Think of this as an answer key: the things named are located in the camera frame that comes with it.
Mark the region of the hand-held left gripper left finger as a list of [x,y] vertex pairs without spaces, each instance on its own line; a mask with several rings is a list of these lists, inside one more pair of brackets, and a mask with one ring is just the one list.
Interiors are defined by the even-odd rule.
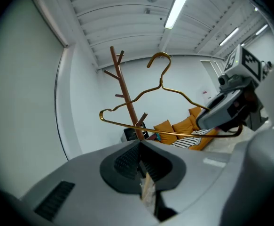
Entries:
[[4,198],[20,217],[12,226],[156,226],[158,219],[141,202],[141,192],[124,194],[101,176],[106,164],[111,180],[122,170],[117,158],[139,158],[139,140],[78,156],[37,182],[21,199]]

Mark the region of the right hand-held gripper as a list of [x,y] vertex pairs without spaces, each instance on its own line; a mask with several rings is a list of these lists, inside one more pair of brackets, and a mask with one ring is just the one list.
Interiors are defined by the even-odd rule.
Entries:
[[210,110],[200,112],[196,125],[200,129],[230,130],[242,124],[258,130],[268,120],[261,114],[264,106],[255,92],[264,78],[261,62],[238,45],[219,77],[219,93],[208,101]]

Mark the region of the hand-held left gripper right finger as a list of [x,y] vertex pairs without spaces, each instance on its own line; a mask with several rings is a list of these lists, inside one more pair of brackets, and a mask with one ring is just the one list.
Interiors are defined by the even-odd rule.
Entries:
[[224,205],[235,185],[235,151],[195,151],[148,143],[180,157],[186,173],[175,189],[161,192],[164,205],[175,215],[160,222],[147,214],[140,217],[140,226],[220,226]]

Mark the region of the gold metal hanger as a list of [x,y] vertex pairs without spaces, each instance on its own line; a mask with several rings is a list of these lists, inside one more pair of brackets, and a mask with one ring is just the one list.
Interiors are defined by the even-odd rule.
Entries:
[[101,110],[99,112],[99,118],[101,121],[103,122],[106,122],[106,123],[110,123],[110,124],[114,124],[114,125],[118,125],[118,126],[122,126],[122,127],[127,127],[127,128],[131,128],[131,129],[134,129],[134,130],[141,130],[141,131],[147,131],[147,132],[152,132],[152,133],[159,133],[160,135],[161,134],[165,134],[165,135],[172,135],[172,136],[181,136],[181,137],[205,137],[205,138],[231,138],[231,137],[237,137],[241,134],[242,130],[243,130],[243,125],[240,124],[238,126],[238,130],[236,132],[234,132],[233,134],[230,134],[230,135],[214,135],[214,136],[211,136],[211,135],[199,135],[199,134],[180,134],[180,133],[176,133],[176,132],[169,132],[169,131],[164,131],[164,130],[155,130],[155,129],[148,129],[148,128],[143,128],[141,126],[134,126],[134,125],[128,125],[128,124],[123,124],[123,123],[118,123],[118,122],[115,122],[115,121],[109,121],[109,120],[106,120],[103,116],[104,112],[105,111],[109,111],[109,112],[114,112],[116,111],[118,108],[120,107],[123,107],[123,106],[126,106],[126,105],[129,105],[129,104],[132,104],[136,101],[138,101],[141,96],[143,96],[144,94],[146,93],[149,93],[149,92],[152,92],[152,91],[155,91],[155,90],[158,90],[160,88],[162,88],[163,90],[165,91],[169,91],[169,92],[172,92],[172,93],[176,93],[176,94],[180,94],[181,96],[183,96],[190,104],[192,105],[195,105],[195,106],[198,106],[198,107],[201,107],[202,109],[205,109],[205,110],[210,110],[208,109],[207,107],[204,107],[202,105],[199,105],[195,102],[193,102],[191,99],[189,99],[183,92],[181,91],[178,91],[178,90],[174,90],[174,89],[169,89],[169,88],[166,88],[164,87],[163,85],[163,76],[165,75],[165,73],[168,71],[168,69],[170,68],[171,66],[171,58],[170,56],[165,53],[165,52],[158,52],[156,54],[154,54],[150,61],[148,62],[148,65],[147,65],[147,68],[150,68],[152,63],[154,62],[154,60],[157,58],[157,57],[166,57],[168,60],[169,60],[169,63],[168,65],[166,66],[166,68],[162,71],[161,73],[161,76],[160,76],[160,79],[159,79],[159,85],[157,87],[154,87],[154,88],[151,88],[151,89],[147,89],[143,92],[141,92],[134,100],[131,100],[130,102],[128,103],[124,103],[124,104],[120,104],[118,106],[116,106],[114,109],[104,109],[104,110]]

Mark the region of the orange sofa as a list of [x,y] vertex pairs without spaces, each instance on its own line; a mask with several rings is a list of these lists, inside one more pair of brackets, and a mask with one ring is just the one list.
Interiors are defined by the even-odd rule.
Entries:
[[210,138],[206,137],[183,137],[174,136],[167,134],[157,134],[157,140],[160,143],[171,145],[178,148],[187,148],[191,150],[202,150],[208,143],[212,140],[211,136],[218,134],[216,129],[200,129],[196,124],[196,118],[201,112],[200,107],[194,107],[189,109],[189,116],[183,121],[177,124],[171,124],[168,120],[163,123],[154,126],[155,130],[163,130],[167,132],[175,132],[180,134],[198,134],[198,135],[208,135]]

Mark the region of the black white striped blanket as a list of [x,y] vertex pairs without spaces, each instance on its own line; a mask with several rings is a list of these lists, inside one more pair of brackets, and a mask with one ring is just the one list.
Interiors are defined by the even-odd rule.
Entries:
[[[211,135],[214,136],[218,132],[215,129],[201,129],[195,130],[192,134],[199,135]],[[205,137],[184,137],[182,139],[176,140],[171,145],[178,148],[187,148],[192,150],[202,150],[206,145],[212,140],[212,138]]]

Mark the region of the long ceiling light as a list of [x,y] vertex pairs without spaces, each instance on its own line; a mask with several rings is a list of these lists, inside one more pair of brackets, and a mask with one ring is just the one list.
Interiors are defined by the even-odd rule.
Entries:
[[167,15],[164,27],[165,29],[172,29],[186,3],[186,0],[173,0],[170,11]]
[[236,27],[220,44],[219,46],[223,46],[227,41],[229,41],[237,32],[239,31],[239,27]]
[[268,28],[268,24],[264,25],[263,27],[261,27],[256,33],[255,35],[258,36],[260,35],[266,28]]

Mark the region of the black metal safe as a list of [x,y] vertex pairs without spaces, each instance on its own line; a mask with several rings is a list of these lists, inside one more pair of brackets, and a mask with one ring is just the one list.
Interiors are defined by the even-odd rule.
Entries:
[[[145,139],[147,139],[149,137],[149,134],[147,131],[142,131],[142,134],[144,136]],[[121,142],[127,142],[127,141],[132,141],[132,140],[136,140],[138,139],[137,135],[136,135],[136,131],[134,129],[131,128],[125,128],[123,130],[123,134],[121,136]]]

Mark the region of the brown wooden coat rack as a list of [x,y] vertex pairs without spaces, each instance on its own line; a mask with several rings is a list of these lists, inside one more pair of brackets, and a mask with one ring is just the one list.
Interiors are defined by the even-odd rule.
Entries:
[[[122,95],[115,95],[115,96],[123,98],[125,100],[125,102],[128,103],[128,102],[131,101],[131,99],[130,99],[130,95],[129,95],[129,92],[128,92],[128,89],[127,89],[127,86],[126,86],[126,83],[125,83],[121,68],[120,68],[120,64],[121,64],[122,57],[124,55],[124,51],[122,50],[120,52],[120,54],[117,55],[116,52],[115,52],[114,47],[111,46],[110,47],[110,52],[111,52],[111,57],[112,57],[112,60],[113,60],[113,63],[114,63],[116,74],[113,74],[112,72],[110,72],[108,70],[104,70],[103,72],[105,74],[111,76],[112,78],[118,80],[118,83],[119,83],[121,91],[122,91]],[[126,105],[126,107],[128,109],[128,112],[129,112],[129,115],[130,115],[130,118],[131,118],[131,121],[132,121],[133,125],[134,126],[141,126],[148,114],[144,113],[142,115],[141,119],[138,120],[137,115],[136,115],[135,110],[134,110],[134,107],[133,107],[133,104]]]

